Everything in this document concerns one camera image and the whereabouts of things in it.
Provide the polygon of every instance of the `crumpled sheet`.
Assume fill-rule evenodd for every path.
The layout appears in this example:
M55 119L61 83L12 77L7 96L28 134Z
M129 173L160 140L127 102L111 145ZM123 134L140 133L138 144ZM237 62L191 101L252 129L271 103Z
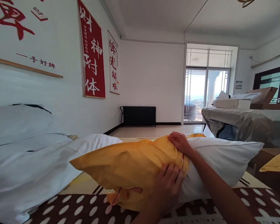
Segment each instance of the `crumpled sheet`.
M264 148L280 148L280 110L204 107L201 114L214 136L229 124L235 127L236 141L263 142Z

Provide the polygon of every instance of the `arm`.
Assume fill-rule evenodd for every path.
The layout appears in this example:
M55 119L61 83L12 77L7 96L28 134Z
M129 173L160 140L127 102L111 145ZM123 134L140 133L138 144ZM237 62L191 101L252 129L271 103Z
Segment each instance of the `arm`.
M242 200L190 146L184 134L173 132L168 139L193 162L214 204L227 223L257 224Z
M175 164L164 165L156 178L152 196L132 224L157 224L177 204L184 172Z

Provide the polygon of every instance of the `black radiator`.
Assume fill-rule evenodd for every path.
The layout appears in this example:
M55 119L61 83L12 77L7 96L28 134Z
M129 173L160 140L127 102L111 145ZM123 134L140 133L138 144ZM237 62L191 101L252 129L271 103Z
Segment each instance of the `black radiator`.
M124 125L154 125L156 126L156 107L122 106L120 107L124 117Z

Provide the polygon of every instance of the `tile floor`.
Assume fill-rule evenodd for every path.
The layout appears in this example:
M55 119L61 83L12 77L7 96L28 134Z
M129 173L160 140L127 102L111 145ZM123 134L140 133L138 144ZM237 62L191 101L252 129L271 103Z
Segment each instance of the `tile floor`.
M193 133L203 133L203 127L204 124L122 127L114 131L111 136L118 138L159 138L173 131L190 135ZM207 126L203 134L208 138L214 138L214 135Z

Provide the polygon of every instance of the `doorway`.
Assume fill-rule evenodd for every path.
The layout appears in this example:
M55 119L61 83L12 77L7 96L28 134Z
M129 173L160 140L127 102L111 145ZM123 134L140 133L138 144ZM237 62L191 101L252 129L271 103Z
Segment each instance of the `doorway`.
M280 104L280 67L255 74L253 89L276 87L271 104Z
M186 67L184 124L203 123L201 110L211 106L221 91L228 93L229 68Z

